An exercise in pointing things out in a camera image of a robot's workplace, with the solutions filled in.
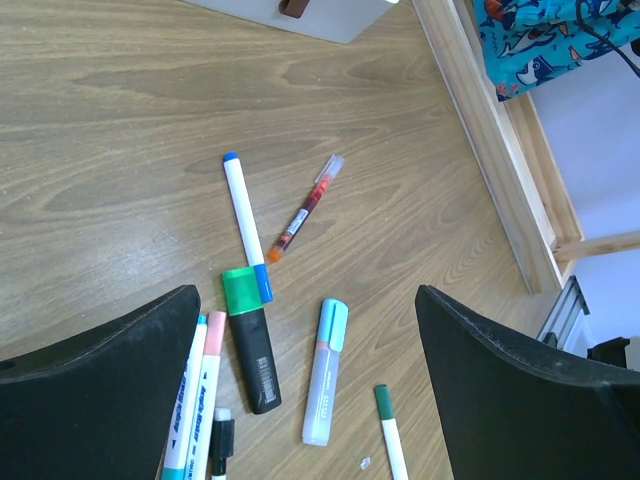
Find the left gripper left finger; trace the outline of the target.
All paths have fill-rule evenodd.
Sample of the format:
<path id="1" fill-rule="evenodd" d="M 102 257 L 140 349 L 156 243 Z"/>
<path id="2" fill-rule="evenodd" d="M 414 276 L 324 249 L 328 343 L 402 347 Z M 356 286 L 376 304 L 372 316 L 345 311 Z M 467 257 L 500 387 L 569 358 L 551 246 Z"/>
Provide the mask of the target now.
<path id="1" fill-rule="evenodd" d="M 155 478 L 200 306 L 183 285 L 2 360 L 2 478 Z"/>

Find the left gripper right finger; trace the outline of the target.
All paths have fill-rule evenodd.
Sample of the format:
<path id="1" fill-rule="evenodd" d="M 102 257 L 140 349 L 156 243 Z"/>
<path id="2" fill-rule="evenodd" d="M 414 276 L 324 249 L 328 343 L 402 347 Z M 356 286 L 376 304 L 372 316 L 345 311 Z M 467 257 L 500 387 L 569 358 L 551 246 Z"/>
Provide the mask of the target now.
<path id="1" fill-rule="evenodd" d="M 433 286 L 415 309 L 455 478 L 638 478 L 638 372 L 548 346 Z"/>

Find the teal capped white marker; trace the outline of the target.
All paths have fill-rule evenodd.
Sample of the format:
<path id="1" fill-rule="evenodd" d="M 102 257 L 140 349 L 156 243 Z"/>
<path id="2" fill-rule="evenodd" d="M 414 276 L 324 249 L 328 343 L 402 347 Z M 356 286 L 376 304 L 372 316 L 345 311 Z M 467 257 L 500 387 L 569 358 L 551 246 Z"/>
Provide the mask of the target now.
<path id="1" fill-rule="evenodd" d="M 195 411 L 207 316 L 200 314 L 173 408 L 161 479 L 183 479 Z"/>

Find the pink capped white marker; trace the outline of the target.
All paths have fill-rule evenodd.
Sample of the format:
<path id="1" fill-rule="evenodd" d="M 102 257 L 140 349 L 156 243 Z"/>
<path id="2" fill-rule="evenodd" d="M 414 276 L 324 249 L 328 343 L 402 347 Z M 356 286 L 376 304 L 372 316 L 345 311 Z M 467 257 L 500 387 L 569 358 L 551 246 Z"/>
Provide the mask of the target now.
<path id="1" fill-rule="evenodd" d="M 184 478 L 187 480 L 207 478 L 208 452 L 226 319 L 227 314 L 221 311 L 213 311 L 208 315 L 207 332 L 184 473 Z"/>

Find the dark green capped marker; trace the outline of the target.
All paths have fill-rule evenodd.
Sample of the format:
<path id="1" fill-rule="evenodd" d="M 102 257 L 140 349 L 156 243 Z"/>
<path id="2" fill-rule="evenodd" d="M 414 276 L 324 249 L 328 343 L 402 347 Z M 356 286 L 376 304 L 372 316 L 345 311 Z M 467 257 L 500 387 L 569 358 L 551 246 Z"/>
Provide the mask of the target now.
<path id="1" fill-rule="evenodd" d="M 383 431 L 393 480 L 408 480 L 408 470 L 401 445 L 391 394 L 386 384 L 374 387 L 374 395 Z"/>

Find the green black highlighter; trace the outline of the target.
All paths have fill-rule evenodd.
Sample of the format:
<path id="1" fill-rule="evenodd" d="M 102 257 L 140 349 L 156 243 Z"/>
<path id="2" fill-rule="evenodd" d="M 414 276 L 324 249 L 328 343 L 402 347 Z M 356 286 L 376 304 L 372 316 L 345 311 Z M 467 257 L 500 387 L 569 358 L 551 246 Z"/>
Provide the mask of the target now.
<path id="1" fill-rule="evenodd" d="M 253 414 L 264 414 L 280 406 L 282 398 L 255 271 L 227 270 L 222 283 L 249 405 Z"/>

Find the light blue highlighter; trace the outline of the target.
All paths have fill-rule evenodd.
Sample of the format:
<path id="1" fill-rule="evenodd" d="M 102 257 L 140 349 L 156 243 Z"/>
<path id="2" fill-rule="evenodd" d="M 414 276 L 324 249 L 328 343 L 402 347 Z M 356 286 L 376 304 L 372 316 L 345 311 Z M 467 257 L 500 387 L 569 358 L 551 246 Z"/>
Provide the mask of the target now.
<path id="1" fill-rule="evenodd" d="M 322 302 L 303 421 L 302 441 L 306 445 L 325 447 L 330 439 L 348 315 L 344 302 L 334 298 Z"/>

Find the blue capped white marker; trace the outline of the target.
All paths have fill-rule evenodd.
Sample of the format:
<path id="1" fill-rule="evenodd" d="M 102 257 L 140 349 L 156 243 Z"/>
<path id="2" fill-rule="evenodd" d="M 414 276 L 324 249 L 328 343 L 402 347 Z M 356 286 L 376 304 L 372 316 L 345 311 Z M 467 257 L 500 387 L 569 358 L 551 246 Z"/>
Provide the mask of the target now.
<path id="1" fill-rule="evenodd" d="M 271 303 L 274 299 L 271 282 L 260 244 L 241 161 L 236 152 L 228 152 L 223 155 L 223 168 L 248 265 L 254 270 L 262 302 Z"/>

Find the red gel pen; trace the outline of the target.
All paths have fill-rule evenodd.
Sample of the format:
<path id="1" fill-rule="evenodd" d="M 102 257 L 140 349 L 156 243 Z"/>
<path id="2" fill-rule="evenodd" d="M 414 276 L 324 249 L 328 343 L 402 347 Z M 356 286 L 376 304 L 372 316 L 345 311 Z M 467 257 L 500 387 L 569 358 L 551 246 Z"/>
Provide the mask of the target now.
<path id="1" fill-rule="evenodd" d="M 276 263 L 282 258 L 301 227 L 323 197 L 324 193 L 339 174 L 343 165 L 344 158 L 342 156 L 333 154 L 329 158 L 328 162 L 315 179 L 313 189 L 297 210 L 289 225 L 269 250 L 267 258 L 270 262 Z"/>

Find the drawer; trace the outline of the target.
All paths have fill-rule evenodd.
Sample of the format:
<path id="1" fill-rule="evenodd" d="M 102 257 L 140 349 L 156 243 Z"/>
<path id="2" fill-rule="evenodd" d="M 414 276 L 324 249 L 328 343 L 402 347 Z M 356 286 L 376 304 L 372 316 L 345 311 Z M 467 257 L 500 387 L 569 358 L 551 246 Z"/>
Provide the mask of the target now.
<path id="1" fill-rule="evenodd" d="M 276 29 L 348 44 L 398 1 L 194 0 L 190 4 Z"/>

